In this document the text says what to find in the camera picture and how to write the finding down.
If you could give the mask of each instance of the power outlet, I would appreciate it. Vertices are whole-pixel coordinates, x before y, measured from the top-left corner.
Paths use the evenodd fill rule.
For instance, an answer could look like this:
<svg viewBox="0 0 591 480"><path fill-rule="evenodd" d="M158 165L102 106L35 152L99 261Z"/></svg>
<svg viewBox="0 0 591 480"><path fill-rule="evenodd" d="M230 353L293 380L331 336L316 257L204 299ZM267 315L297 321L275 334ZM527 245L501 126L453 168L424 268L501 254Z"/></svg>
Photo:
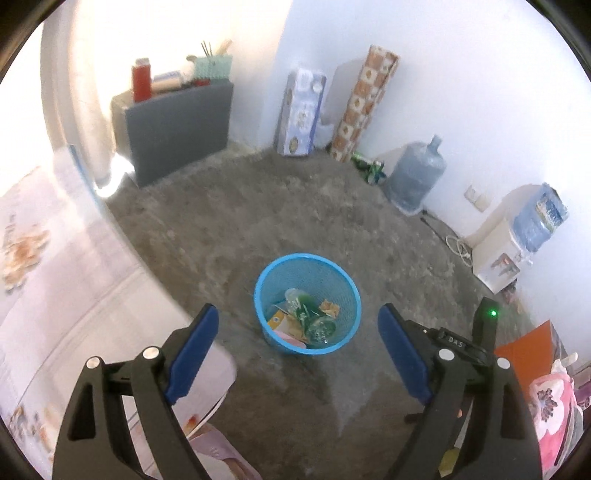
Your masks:
<svg viewBox="0 0 591 480"><path fill-rule="evenodd" d="M491 206L491 199L483 193L482 195L478 196L478 198L474 202L474 206L479 212L484 212L488 207Z"/></svg>
<svg viewBox="0 0 591 480"><path fill-rule="evenodd" d="M477 191L473 185L470 185L464 192L464 198L468 200L479 212L484 212L491 206L491 199L485 193Z"/></svg>
<svg viewBox="0 0 591 480"><path fill-rule="evenodd" d="M470 185L466 191L464 192L464 197L466 200L468 200L468 202L470 202L471 204L474 204L476 202L476 200L479 197L479 193L476 191L476 189Z"/></svg>

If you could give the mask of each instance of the blue gripper pad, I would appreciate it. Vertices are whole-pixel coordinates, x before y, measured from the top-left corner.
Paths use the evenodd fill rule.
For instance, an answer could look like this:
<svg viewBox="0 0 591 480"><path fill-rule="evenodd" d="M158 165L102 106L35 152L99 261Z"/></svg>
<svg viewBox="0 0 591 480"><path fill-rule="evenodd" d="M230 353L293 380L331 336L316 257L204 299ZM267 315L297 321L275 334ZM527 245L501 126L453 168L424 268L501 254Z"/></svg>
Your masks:
<svg viewBox="0 0 591 480"><path fill-rule="evenodd" d="M168 388L164 393L169 405L174 405L179 398L189 393L197 372L217 335L218 327L217 309L210 306L205 313L202 313L199 324L170 365Z"/></svg>
<svg viewBox="0 0 591 480"><path fill-rule="evenodd" d="M433 398L428 369L392 311L384 305L378 313L378 331L410 396L427 405Z"/></svg>

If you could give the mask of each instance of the pen holder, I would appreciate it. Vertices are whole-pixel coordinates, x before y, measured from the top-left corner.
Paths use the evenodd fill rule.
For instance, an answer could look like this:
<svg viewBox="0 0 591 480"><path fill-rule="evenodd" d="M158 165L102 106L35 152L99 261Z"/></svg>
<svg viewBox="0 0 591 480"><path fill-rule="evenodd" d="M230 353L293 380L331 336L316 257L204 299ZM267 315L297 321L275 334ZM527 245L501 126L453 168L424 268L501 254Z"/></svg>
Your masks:
<svg viewBox="0 0 591 480"><path fill-rule="evenodd" d="M232 67L231 55L214 55L195 59L194 79L227 79Z"/></svg>

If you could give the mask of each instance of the patterned roll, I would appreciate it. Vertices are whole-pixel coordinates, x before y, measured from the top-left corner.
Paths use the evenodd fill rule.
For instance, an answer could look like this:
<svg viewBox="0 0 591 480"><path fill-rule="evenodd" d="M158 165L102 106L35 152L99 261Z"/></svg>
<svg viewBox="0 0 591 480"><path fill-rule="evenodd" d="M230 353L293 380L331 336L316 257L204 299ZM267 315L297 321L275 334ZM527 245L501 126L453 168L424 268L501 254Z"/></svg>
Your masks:
<svg viewBox="0 0 591 480"><path fill-rule="evenodd" d="M386 85L399 57L382 47L371 45L359 79L347 104L347 110L335 131L330 155L338 161L349 161L357 149L361 134L369 125L372 112L384 97Z"/></svg>

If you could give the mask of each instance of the gray storage box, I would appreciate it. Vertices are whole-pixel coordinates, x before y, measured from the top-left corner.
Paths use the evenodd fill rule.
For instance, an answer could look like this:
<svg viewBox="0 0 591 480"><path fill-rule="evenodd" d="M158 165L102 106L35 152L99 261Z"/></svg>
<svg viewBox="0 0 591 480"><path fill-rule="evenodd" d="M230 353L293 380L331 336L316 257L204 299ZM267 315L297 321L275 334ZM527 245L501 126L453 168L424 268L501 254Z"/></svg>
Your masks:
<svg viewBox="0 0 591 480"><path fill-rule="evenodd" d="M220 81L134 103L111 100L117 152L135 168L139 187L226 148L233 84Z"/></svg>

